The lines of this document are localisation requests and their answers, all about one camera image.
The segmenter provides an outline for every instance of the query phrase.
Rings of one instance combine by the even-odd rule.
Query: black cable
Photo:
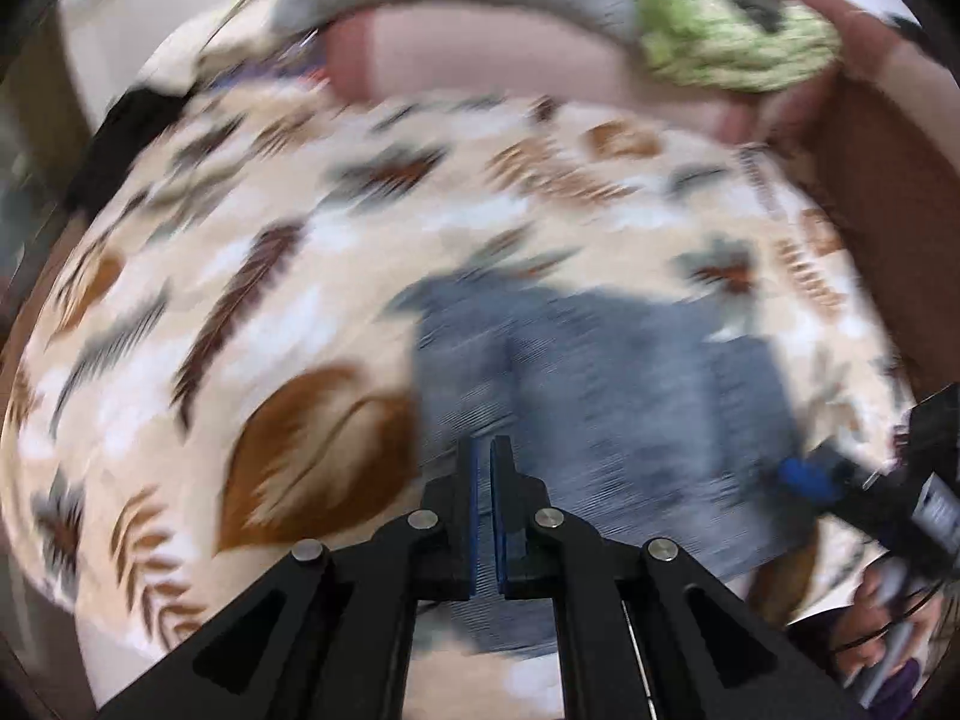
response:
[[[910,610],[905,611],[903,614],[896,615],[896,617],[894,617],[890,622],[888,622],[882,628],[877,628],[877,630],[875,630],[875,632],[873,632],[872,634],[867,634],[867,635],[864,635],[864,637],[855,638],[853,641],[849,641],[846,644],[842,644],[841,646],[830,651],[830,654],[838,655],[840,653],[845,653],[847,650],[856,650],[857,647],[860,647],[866,644],[868,641],[873,641],[875,638],[882,637],[882,635],[886,634],[886,632],[889,631],[892,627],[901,624],[901,622],[904,622],[906,618],[916,613],[917,611],[921,610],[925,605],[927,605],[930,602],[930,600],[933,598],[933,596],[935,596],[938,592],[940,592],[944,588],[945,584],[947,584],[946,580],[938,581],[938,583],[933,586],[933,589],[931,589],[928,592],[928,594],[923,596],[923,599],[920,600],[919,603],[916,603],[915,605],[913,605],[913,607],[910,608]]]

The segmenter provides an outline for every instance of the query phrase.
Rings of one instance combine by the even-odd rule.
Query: gray towel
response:
[[[608,538],[670,536],[721,579],[808,538],[813,511],[776,487],[800,442],[764,341],[711,341],[714,302],[563,296],[497,274],[422,282],[415,355],[424,475],[464,434],[507,433],[518,468]],[[488,450],[481,452],[478,599],[453,605],[483,650],[554,638],[549,604],[496,598]]]

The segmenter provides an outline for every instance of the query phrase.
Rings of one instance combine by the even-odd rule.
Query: bolt head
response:
[[[428,531],[438,522],[437,514],[430,509],[417,509],[407,517],[407,524],[416,531]]]
[[[647,545],[647,552],[654,560],[670,562],[680,554],[680,548],[669,538],[655,538]]]
[[[312,560],[317,560],[320,555],[323,555],[325,546],[320,541],[317,541],[315,538],[301,538],[294,548],[290,550],[290,553],[294,556],[294,560],[297,562],[312,562]]]
[[[547,507],[534,514],[534,519],[541,528],[558,528],[563,524],[563,512]]]

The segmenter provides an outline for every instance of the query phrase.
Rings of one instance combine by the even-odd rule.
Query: green cloth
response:
[[[766,33],[733,0],[637,0],[640,39],[650,69],[678,84],[774,92],[798,83],[839,55],[828,20],[795,1],[781,27]]]

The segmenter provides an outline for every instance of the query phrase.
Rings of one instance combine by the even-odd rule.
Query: patterned bedsheet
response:
[[[723,338],[772,344],[808,447],[894,461],[896,358],[837,234],[761,148],[549,98],[367,110],[242,80],[141,154],[37,322],[0,440],[24,571],[158,659],[298,538],[353,543],[409,509],[416,318],[386,309],[518,229],[517,273],[565,293],[712,293]],[[863,559],[822,529],[810,600]],[[408,701],[429,713],[467,648],[428,649]],[[501,675],[515,716],[555,716],[511,692],[510,659],[478,663],[463,695],[477,679],[497,704],[480,685]]]

